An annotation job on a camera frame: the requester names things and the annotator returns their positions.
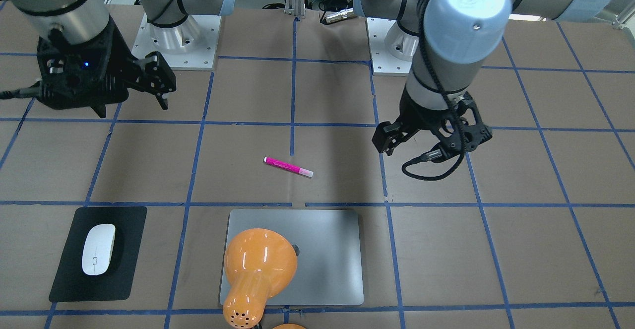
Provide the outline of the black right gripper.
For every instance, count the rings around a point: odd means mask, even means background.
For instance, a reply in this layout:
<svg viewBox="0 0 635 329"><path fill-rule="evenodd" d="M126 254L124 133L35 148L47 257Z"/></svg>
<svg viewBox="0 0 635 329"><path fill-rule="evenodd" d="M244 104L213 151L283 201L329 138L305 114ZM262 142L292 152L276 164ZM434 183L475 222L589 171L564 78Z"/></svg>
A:
<svg viewBox="0 0 635 329"><path fill-rule="evenodd" d="M113 19L88 42L72 46L61 33L54 41L38 40L41 74L36 100L54 110L93 108L98 117L105 107L127 100L128 89L148 92L162 110L168 110L168 94L177 88L176 76L159 51L144 58L143 69L132 55Z"/></svg>

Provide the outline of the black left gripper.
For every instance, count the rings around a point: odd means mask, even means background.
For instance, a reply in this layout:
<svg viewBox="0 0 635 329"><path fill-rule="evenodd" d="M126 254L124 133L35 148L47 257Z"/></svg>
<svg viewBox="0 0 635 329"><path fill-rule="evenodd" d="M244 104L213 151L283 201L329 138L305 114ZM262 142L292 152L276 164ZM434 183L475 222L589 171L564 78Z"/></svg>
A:
<svg viewBox="0 0 635 329"><path fill-rule="evenodd" d="M472 152L493 137L492 128L483 123L476 101L469 92L462 96L451 112L448 109L436 111L420 107L407 91L403 91L397 122L379 123L372 143L378 153L391 156L400 143L409 141L419 131L429 131L437 137L439 142L435 148L441 149L443 155L433 160L435 163L456 157L463 149Z"/></svg>

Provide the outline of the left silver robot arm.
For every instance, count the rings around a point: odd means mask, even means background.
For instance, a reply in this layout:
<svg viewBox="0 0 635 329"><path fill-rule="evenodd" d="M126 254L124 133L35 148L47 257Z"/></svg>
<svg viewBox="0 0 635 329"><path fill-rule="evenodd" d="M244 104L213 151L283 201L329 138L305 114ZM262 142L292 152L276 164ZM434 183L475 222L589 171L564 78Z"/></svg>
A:
<svg viewBox="0 0 635 329"><path fill-rule="evenodd" d="M611 0L354 0L367 18L392 19L417 38L399 117L380 123L372 138L391 155L427 130L439 139L422 161L440 163L472 152L492 137L467 93L485 59L500 44L511 14L586 22Z"/></svg>

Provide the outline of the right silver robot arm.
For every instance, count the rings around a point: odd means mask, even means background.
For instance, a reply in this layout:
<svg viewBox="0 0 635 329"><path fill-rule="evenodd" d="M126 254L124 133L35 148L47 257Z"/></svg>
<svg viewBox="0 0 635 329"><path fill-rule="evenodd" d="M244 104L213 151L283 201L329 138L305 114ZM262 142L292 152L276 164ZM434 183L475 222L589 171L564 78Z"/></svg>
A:
<svg viewBox="0 0 635 329"><path fill-rule="evenodd" d="M91 108L127 100L129 89L152 94L163 110L177 91L168 55L208 53L209 31L199 17L231 15L235 0L140 0L149 51L129 47L104 0L9 0L39 34L40 79L1 92L2 100L35 98L54 110Z"/></svg>

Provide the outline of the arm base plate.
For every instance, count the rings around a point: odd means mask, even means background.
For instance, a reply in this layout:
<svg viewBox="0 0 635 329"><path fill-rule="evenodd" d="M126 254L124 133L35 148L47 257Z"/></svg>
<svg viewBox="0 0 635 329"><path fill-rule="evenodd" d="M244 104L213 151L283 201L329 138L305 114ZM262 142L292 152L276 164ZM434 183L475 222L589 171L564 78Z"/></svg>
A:
<svg viewBox="0 0 635 329"><path fill-rule="evenodd" d="M367 32L373 74L408 75L419 37L401 30L394 20L379 18L367 18Z"/></svg>
<svg viewBox="0 0 635 329"><path fill-rule="evenodd" d="M213 71L222 17L189 15L183 24L159 28L141 19L131 53L138 59L157 51L174 70Z"/></svg>

